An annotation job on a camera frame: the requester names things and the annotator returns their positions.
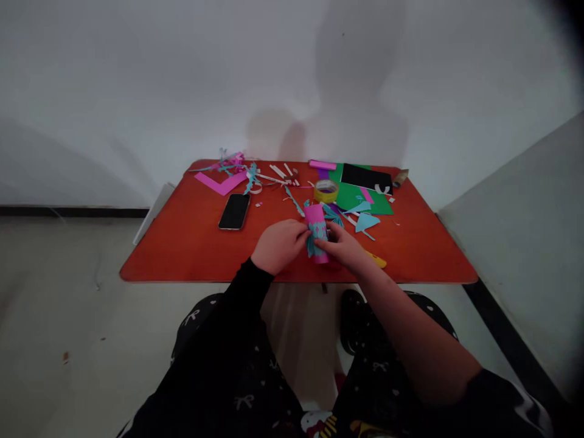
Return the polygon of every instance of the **black shoe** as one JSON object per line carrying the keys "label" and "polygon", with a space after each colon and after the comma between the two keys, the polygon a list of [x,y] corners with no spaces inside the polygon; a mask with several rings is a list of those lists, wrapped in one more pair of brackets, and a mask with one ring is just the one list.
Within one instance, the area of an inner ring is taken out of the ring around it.
{"label": "black shoe", "polygon": [[347,289],[341,297],[341,345],[350,355],[361,350],[363,320],[366,313],[365,298],[354,289]]}

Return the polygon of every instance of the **phone screen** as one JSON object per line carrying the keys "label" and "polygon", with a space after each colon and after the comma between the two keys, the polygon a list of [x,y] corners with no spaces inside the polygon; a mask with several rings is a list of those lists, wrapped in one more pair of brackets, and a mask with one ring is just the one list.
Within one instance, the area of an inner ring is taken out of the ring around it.
{"label": "phone screen", "polygon": [[221,229],[241,229],[248,211],[249,195],[234,193],[229,196],[223,216],[219,221]]}

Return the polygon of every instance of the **person's left hand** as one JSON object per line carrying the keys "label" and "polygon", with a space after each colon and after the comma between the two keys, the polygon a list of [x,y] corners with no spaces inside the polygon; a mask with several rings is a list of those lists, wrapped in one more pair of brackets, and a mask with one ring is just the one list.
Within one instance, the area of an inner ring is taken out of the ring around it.
{"label": "person's left hand", "polygon": [[257,241],[251,261],[276,276],[296,258],[311,233],[306,224],[294,219],[270,225]]}

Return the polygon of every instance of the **white floor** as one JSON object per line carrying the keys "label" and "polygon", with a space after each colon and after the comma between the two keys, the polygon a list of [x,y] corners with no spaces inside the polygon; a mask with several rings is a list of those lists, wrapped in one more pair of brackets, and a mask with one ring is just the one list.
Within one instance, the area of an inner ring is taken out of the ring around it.
{"label": "white floor", "polygon": [[[0,436],[115,436],[164,376],[187,311],[226,289],[121,281],[140,223],[0,218]],[[274,285],[262,308],[305,408],[331,408],[333,373],[350,367],[336,323],[345,288]],[[406,288],[436,302],[485,368],[519,383],[462,287]]]}

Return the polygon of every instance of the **black paper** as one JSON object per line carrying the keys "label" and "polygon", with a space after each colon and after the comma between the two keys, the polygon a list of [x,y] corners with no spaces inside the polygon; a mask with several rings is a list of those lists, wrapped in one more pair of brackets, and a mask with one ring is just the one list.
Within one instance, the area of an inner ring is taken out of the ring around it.
{"label": "black paper", "polygon": [[389,187],[388,194],[394,194],[390,174],[364,169],[353,164],[345,163],[342,165],[341,182],[353,186],[365,187],[371,190],[375,190],[375,185],[379,184],[379,188],[382,192],[386,187]]}

